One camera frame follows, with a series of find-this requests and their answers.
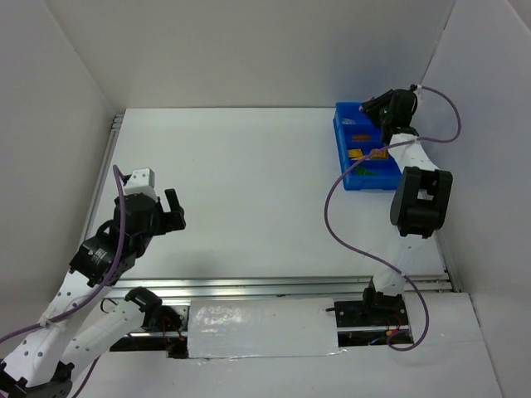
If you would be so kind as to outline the long brown lego plate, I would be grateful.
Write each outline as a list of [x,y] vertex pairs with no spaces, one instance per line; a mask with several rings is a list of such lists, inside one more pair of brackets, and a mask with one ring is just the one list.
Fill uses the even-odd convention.
[[355,134],[352,136],[353,142],[370,142],[371,136],[367,134]]

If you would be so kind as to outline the yellow round orange-print lego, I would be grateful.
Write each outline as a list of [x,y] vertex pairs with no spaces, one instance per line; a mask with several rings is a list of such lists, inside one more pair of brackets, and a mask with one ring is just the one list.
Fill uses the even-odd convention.
[[387,160],[389,159],[389,154],[387,150],[379,151],[378,149],[372,149],[370,153],[371,160]]

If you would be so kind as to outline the yellow lego brick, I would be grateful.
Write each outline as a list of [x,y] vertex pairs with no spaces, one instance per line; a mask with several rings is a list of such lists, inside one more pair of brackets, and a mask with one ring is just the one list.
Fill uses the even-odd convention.
[[354,148],[348,150],[348,158],[357,161],[364,157],[363,151],[360,148]]

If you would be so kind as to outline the green lego brick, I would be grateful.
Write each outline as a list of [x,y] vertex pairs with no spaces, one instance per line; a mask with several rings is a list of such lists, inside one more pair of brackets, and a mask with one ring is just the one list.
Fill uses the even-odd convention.
[[371,172],[370,170],[367,170],[365,167],[356,167],[354,170],[354,174],[356,176],[376,176],[375,172]]

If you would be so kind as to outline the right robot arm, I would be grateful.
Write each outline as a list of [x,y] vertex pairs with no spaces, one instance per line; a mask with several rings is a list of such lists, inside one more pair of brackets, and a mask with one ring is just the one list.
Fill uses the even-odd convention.
[[397,228],[395,258],[370,280],[363,291],[367,318],[390,318],[400,312],[407,281],[417,251],[444,224],[453,176],[441,170],[427,156],[419,133],[411,126],[417,110],[417,87],[389,90],[362,103],[361,111],[380,130],[382,144],[389,147],[401,179],[390,208],[390,221]]

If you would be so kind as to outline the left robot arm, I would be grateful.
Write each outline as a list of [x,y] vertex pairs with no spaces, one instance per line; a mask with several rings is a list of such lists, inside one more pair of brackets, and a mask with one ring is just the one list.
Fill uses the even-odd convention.
[[3,397],[66,397],[74,380],[124,335],[180,332],[183,320],[145,287],[131,289],[100,321],[80,330],[92,308],[144,255],[159,235],[186,226],[184,210],[173,189],[159,197],[119,194],[112,219],[80,245],[70,269],[40,320],[19,331],[19,346],[1,361]]

